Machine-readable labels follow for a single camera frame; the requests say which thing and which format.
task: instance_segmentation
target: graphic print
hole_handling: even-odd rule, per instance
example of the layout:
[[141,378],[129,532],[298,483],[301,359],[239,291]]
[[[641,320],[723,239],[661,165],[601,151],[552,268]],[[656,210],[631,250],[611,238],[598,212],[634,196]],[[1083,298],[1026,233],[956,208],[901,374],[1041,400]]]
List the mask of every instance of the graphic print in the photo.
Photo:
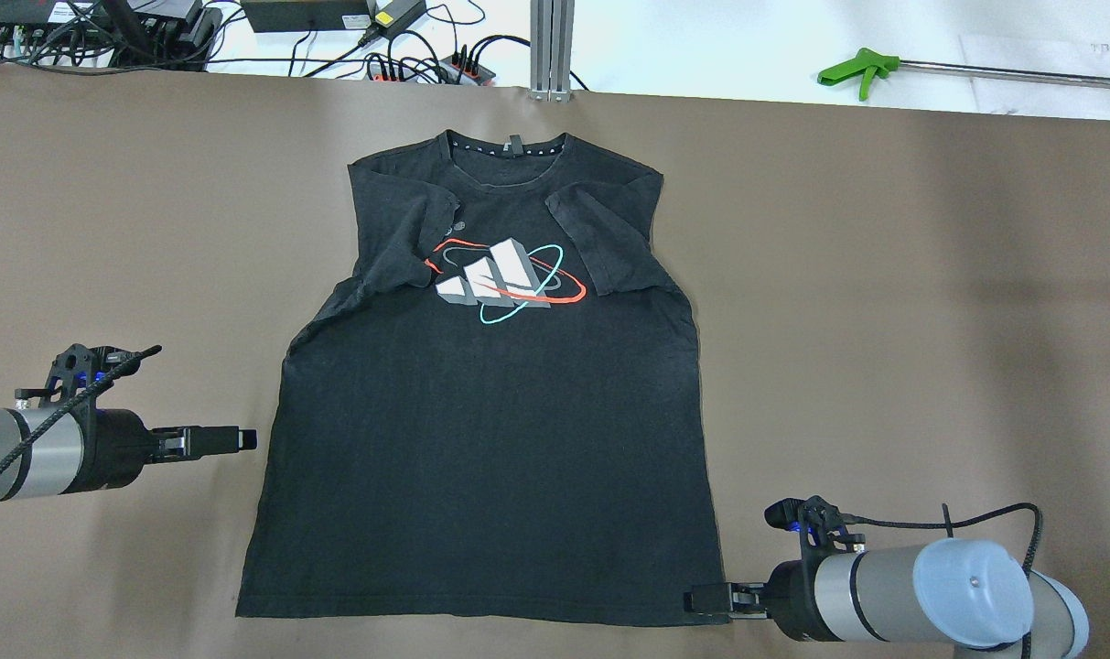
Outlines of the graphic print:
[[[554,252],[554,265],[535,255],[546,251]],[[587,287],[574,275],[562,270],[563,247],[554,243],[526,251],[525,246],[513,237],[507,237],[493,246],[448,237],[433,250],[433,254],[440,254],[443,262],[450,265],[457,267],[463,265],[463,276],[437,281],[436,294],[450,304],[478,305],[481,322],[485,325],[508,321],[526,307],[549,308],[551,305],[575,304],[587,295]],[[470,263],[470,258],[476,254],[484,255]],[[465,258],[455,260],[462,255]],[[436,264],[430,260],[425,263],[436,274],[443,275],[443,271]],[[564,278],[578,287],[574,295],[555,297],[545,294],[562,288]],[[485,313],[487,307],[498,307],[508,312],[494,316],[492,313]]]

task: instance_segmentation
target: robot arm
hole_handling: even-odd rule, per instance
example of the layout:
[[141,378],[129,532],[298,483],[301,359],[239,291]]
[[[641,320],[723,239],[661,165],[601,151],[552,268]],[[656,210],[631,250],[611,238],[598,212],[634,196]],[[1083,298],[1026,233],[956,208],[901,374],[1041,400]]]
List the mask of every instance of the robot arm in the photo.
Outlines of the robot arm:
[[[1010,506],[952,526],[1019,508],[1035,509]],[[1073,592],[1031,570],[1029,559],[1020,567],[997,543],[949,537],[869,551],[847,526],[876,521],[840,514],[821,497],[780,500],[765,518],[800,534],[801,559],[781,562],[765,584],[694,587],[685,609],[773,619],[795,641],[950,642],[957,659],[1070,659],[1087,646],[1087,612]]]
[[[41,389],[16,389],[0,408],[0,500],[121,488],[144,464],[179,463],[258,447],[238,426],[144,428],[128,409],[98,409],[97,397],[139,369],[153,346],[132,353],[74,343],[51,364]],[[31,407],[31,401],[39,401]]]

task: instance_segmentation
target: black t-shirt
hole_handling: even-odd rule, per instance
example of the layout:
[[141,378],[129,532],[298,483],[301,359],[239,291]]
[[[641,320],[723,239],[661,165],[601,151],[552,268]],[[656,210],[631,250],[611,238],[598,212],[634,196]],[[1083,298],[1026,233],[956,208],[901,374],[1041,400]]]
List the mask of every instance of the black t-shirt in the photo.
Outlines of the black t-shirt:
[[709,625],[722,581],[660,175],[571,134],[351,165],[359,261],[283,363],[238,616]]

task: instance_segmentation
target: green trigger handle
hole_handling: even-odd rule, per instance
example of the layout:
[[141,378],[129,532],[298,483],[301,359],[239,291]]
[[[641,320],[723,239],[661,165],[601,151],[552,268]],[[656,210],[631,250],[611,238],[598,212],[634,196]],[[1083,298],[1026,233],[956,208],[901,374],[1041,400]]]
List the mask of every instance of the green trigger handle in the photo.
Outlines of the green trigger handle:
[[900,67],[900,58],[895,54],[879,54],[876,50],[860,49],[855,58],[819,71],[819,84],[839,84],[848,78],[864,74],[859,87],[859,100],[868,99],[868,88],[876,75],[888,78],[889,72]]

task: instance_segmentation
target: neckline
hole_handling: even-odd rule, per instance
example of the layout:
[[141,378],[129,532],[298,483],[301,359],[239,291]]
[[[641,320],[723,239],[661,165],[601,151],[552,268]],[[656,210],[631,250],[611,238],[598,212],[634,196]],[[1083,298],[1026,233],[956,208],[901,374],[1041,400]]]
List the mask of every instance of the neckline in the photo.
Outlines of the neckline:
[[441,158],[445,161],[445,168],[453,171],[456,179],[461,181],[466,186],[475,189],[475,191],[483,191],[488,193],[495,193],[495,195],[503,195],[503,193],[531,191],[531,189],[538,187],[552,179],[552,175],[556,171],[562,169],[563,163],[566,162],[567,155],[571,153],[573,148],[575,148],[575,136],[571,133],[561,133],[558,136],[553,139],[547,139],[545,142],[537,142],[531,144],[523,144],[523,151],[526,154],[542,154],[546,155],[549,153],[555,153],[554,161],[551,161],[549,165],[544,169],[541,174],[534,176],[528,181],[523,181],[521,183],[485,183],[477,179],[477,176],[470,174],[470,172],[462,169],[455,160],[453,159],[453,150],[463,148],[466,150],[475,150],[481,154],[492,155],[493,158],[507,158],[504,154],[504,149],[502,144],[495,144],[493,142],[485,142],[484,139],[473,139],[467,138],[465,134],[458,133],[453,129],[447,129],[443,133],[437,134],[436,143],[441,148]]

